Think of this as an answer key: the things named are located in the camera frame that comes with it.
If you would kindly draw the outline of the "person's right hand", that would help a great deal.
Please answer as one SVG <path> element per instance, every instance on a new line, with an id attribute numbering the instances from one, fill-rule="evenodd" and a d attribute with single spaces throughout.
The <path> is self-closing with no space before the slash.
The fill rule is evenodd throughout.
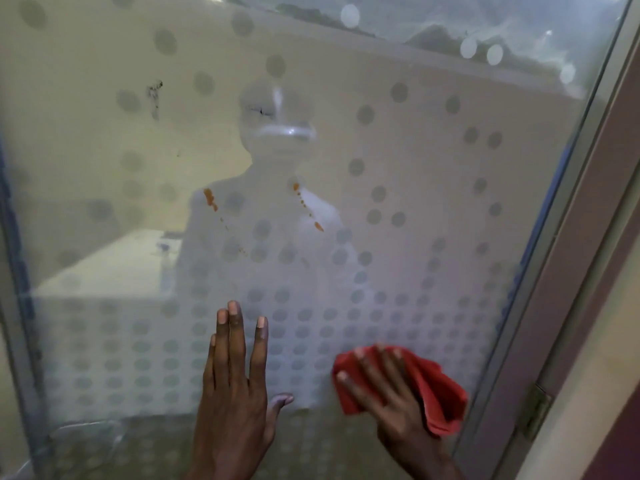
<path id="1" fill-rule="evenodd" d="M 380 362 L 375 347 L 374 351 Z M 375 421 L 385 448 L 398 464 L 404 467 L 420 458 L 449 457 L 442 441 L 426 428 L 423 405 L 419 403 L 409 379 L 407 392 L 395 392 L 384 375 L 383 367 L 377 369 L 363 347 L 357 347 L 353 352 L 369 382 L 387 402 L 382 405 L 383 419 Z"/>

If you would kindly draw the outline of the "person's left hand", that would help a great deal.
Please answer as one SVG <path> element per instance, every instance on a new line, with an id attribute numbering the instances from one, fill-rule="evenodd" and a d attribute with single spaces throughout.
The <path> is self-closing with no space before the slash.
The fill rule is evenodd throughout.
<path id="1" fill-rule="evenodd" d="M 275 437 L 266 437 L 268 392 L 268 320 L 255 325 L 246 386 L 231 386 L 228 366 L 228 305 L 217 312 L 214 357 L 215 389 L 203 392 L 193 439 L 192 465 L 257 465 Z"/>

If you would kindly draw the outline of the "red cleaning cloth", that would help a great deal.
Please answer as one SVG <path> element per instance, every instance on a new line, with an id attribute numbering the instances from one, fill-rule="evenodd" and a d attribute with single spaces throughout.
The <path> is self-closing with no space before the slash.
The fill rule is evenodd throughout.
<path id="1" fill-rule="evenodd" d="M 455 435 L 459 430 L 468 405 L 466 391 L 448 377 L 437 362 L 422 358 L 405 347 L 387 346 L 388 354 L 397 350 L 403 357 L 404 371 L 412 390 L 420 397 L 428 430 L 436 436 Z M 332 366 L 332 382 L 343 414 L 358 415 L 365 410 L 338 380 L 345 372 L 375 400 L 386 405 L 379 391 L 369 382 L 353 351 L 335 357 Z"/>

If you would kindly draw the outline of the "person's left forearm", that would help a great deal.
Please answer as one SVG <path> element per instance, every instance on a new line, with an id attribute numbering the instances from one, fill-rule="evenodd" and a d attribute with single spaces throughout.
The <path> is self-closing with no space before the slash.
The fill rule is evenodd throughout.
<path id="1" fill-rule="evenodd" d="M 181 480 L 252 480 L 258 472 L 257 465 L 192 465 Z"/>

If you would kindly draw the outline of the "person's right forearm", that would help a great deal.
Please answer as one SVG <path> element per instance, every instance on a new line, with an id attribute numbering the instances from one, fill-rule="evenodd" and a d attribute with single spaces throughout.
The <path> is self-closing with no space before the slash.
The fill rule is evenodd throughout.
<path id="1" fill-rule="evenodd" d="M 412 480 L 466 480 L 455 462 L 448 456 L 420 458 L 403 469 Z"/>

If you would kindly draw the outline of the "white table behind glass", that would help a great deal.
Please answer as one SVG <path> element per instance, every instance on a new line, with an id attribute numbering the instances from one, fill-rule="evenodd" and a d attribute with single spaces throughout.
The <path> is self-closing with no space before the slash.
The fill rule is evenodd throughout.
<path id="1" fill-rule="evenodd" d="M 165 298 L 175 290 L 181 232 L 140 229 L 80 259 L 32 291 L 40 299 Z"/>

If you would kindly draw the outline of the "metal door hinge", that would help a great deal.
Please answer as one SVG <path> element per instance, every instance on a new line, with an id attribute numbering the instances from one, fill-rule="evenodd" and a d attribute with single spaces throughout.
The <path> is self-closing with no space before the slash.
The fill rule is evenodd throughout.
<path id="1" fill-rule="evenodd" d="M 532 385 L 516 423 L 517 431 L 526 441 L 533 442 L 535 440 L 553 402 L 553 395 L 549 394 L 537 383 Z"/>

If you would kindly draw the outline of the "dotted frosted glass door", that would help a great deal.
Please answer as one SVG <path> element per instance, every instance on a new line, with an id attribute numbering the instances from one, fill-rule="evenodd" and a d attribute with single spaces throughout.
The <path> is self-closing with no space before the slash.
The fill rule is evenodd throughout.
<path id="1" fill-rule="evenodd" d="M 332 386 L 376 342 L 467 393 L 629 0 L 0 0 L 0 303 L 12 480 L 178 480 L 216 312 L 268 397 L 257 480 L 400 480 Z M 165 298 L 40 299 L 140 229 Z"/>

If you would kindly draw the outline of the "grey metal door frame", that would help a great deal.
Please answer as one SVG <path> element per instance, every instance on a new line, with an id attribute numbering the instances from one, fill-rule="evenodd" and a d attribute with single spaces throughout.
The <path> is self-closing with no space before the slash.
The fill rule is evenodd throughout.
<path id="1" fill-rule="evenodd" d="M 596 82 L 453 451 L 467 480 L 499 475 L 640 165 L 640 0 L 628 1 Z"/>

